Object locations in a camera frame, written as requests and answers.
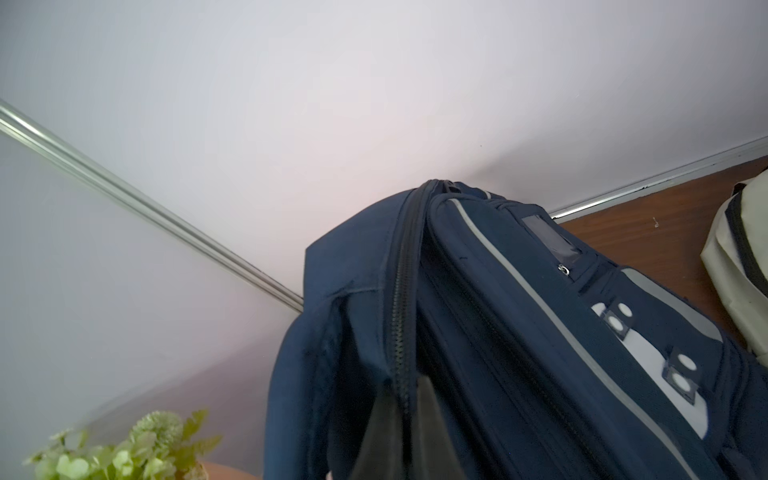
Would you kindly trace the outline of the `navy blue backpack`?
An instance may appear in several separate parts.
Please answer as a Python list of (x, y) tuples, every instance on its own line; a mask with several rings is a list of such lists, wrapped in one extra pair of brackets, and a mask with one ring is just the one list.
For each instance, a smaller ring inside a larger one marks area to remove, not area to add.
[(377, 395), (434, 387), (465, 479), (763, 479), (767, 371), (539, 206), (430, 180), (311, 244), (268, 479), (349, 479)]

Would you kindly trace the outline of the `cream canvas backpack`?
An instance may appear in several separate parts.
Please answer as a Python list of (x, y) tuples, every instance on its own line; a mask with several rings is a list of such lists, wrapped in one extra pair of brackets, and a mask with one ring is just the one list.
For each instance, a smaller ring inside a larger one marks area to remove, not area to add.
[(733, 323), (767, 364), (767, 173), (741, 181), (717, 211), (701, 259)]

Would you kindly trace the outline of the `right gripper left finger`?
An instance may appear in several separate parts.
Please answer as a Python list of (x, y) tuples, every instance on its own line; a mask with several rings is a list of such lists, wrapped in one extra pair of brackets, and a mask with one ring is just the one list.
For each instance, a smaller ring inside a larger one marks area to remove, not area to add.
[(351, 480), (406, 478), (403, 418), (396, 396), (382, 389), (370, 413)]

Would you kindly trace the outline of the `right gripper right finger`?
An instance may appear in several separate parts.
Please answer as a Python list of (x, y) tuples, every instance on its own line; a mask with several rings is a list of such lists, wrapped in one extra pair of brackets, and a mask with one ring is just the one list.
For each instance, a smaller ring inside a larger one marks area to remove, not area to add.
[(464, 480), (460, 465), (431, 380), (420, 376), (416, 408), (411, 422), (412, 478)]

